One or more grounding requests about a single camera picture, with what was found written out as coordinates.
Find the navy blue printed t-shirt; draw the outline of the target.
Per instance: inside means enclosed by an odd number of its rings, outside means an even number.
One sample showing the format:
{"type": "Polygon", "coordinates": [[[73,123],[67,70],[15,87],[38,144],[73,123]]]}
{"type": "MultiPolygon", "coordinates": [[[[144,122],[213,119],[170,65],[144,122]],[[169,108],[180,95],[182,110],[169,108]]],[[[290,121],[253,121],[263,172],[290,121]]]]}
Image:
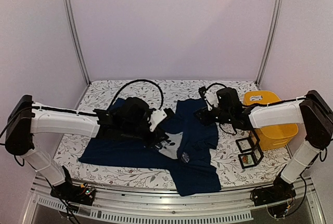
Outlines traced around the navy blue printed t-shirt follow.
{"type": "Polygon", "coordinates": [[[175,115],[162,123],[168,139],[152,148],[140,140],[92,138],[79,162],[100,166],[166,169],[181,196],[221,190],[211,150],[217,148],[216,124],[203,126],[194,113],[206,104],[201,99],[179,100],[175,115]]]}

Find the round white blue brooch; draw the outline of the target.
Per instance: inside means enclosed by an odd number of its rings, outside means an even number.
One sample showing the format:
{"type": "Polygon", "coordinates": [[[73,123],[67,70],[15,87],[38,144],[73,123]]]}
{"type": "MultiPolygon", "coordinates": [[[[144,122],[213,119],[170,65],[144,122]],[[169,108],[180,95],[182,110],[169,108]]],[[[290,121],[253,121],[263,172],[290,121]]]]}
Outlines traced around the round white blue brooch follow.
{"type": "Polygon", "coordinates": [[[189,155],[186,152],[182,153],[182,155],[181,155],[181,161],[183,163],[186,163],[186,164],[189,163],[190,157],[189,157],[189,155]]]}

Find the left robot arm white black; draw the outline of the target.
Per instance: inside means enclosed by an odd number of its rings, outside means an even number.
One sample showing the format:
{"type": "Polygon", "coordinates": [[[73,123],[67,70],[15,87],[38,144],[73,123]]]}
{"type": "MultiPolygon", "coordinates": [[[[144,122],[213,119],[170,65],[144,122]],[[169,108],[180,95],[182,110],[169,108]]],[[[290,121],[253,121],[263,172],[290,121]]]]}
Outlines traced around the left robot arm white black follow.
{"type": "Polygon", "coordinates": [[[57,187],[60,195],[73,200],[78,194],[76,186],[69,182],[64,168],[47,152],[35,147],[33,135],[59,133],[113,141],[139,140],[149,147],[168,139],[161,124],[173,115],[172,109],[150,108],[137,97],[127,98],[120,107],[89,113],[46,106],[24,95],[8,117],[1,135],[5,136],[8,153],[23,158],[57,187]]]}

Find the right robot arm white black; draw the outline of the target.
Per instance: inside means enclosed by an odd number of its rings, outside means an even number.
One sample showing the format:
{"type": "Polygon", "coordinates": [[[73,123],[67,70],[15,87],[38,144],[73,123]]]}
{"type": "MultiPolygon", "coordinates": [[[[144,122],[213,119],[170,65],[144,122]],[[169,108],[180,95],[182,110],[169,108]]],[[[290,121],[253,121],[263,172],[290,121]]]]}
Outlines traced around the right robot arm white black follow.
{"type": "Polygon", "coordinates": [[[198,92],[206,106],[195,112],[195,116],[205,126],[212,123],[230,124],[235,130],[254,132],[255,129],[275,125],[304,125],[304,141],[269,190],[269,197],[273,201],[285,197],[289,193],[289,186],[332,142],[332,109],[315,90],[295,99],[249,106],[240,102],[237,91],[231,87],[213,93],[209,87],[203,86],[198,92]]]}

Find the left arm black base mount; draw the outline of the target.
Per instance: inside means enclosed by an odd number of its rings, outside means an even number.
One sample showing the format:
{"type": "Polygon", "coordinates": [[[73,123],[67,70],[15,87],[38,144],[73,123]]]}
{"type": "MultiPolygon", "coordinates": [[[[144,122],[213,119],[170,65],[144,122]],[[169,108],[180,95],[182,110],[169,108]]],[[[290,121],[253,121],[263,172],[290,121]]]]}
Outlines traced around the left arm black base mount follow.
{"type": "Polygon", "coordinates": [[[96,188],[89,186],[87,183],[80,186],[74,185],[69,171],[64,166],[62,168],[65,172],[65,181],[58,186],[52,186],[50,195],[64,201],[92,206],[96,188]]]}

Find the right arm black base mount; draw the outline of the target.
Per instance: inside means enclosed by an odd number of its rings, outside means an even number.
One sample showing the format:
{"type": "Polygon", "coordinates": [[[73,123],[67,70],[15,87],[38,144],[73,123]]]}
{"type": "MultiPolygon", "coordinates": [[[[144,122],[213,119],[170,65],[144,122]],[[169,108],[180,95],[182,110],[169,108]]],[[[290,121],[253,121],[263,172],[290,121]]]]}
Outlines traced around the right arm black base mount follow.
{"type": "Polygon", "coordinates": [[[261,206],[291,199],[296,196],[293,183],[287,183],[279,176],[269,187],[256,187],[250,193],[250,200],[255,206],[261,206]]]}

